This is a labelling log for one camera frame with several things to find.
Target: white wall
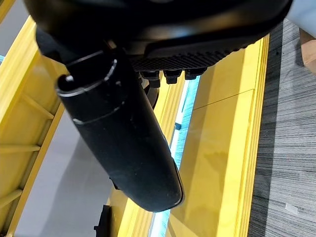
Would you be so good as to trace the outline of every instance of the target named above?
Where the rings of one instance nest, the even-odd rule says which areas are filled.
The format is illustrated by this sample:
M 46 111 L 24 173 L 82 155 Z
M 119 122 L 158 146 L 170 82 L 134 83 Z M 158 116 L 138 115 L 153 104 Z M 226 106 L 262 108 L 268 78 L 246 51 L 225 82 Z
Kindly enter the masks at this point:
M 112 188 L 106 172 L 64 113 L 15 237 L 95 237 Z

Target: yellow shelf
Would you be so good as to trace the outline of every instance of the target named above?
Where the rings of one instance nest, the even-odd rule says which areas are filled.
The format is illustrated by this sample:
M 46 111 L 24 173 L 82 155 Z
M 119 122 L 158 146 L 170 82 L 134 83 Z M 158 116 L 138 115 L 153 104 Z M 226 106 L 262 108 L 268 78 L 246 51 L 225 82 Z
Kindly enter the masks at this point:
M 3 2 L 0 16 L 10 2 Z M 0 66 L 0 233 L 8 237 L 64 111 L 54 80 L 65 72 L 40 55 L 29 17 Z

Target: black plastic housing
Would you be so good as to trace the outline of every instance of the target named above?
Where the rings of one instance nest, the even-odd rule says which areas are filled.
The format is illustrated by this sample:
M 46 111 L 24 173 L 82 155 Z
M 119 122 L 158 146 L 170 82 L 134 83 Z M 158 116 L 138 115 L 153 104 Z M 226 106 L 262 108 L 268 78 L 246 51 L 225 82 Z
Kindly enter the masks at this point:
M 88 85 L 61 76 L 57 93 L 117 188 L 148 211 L 171 209 L 184 198 L 180 176 L 152 106 L 128 68 L 115 60 L 105 78 Z

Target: floor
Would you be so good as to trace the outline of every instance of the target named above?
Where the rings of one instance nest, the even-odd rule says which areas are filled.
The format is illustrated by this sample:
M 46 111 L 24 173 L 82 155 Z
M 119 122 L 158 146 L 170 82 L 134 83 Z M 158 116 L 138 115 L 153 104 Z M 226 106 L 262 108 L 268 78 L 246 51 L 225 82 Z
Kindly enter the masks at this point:
M 249 237 L 316 233 L 316 77 L 304 68 L 299 29 L 272 33 Z
M 59 122 L 15 237 L 95 237 L 112 182 L 68 114 Z

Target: gray carpet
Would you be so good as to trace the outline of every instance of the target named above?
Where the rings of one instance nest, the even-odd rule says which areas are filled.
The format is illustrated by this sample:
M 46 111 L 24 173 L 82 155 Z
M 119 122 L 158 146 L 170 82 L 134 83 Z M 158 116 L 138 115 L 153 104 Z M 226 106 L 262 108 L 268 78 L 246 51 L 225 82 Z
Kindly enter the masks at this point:
M 299 29 L 271 34 L 249 237 L 316 236 L 316 77 Z

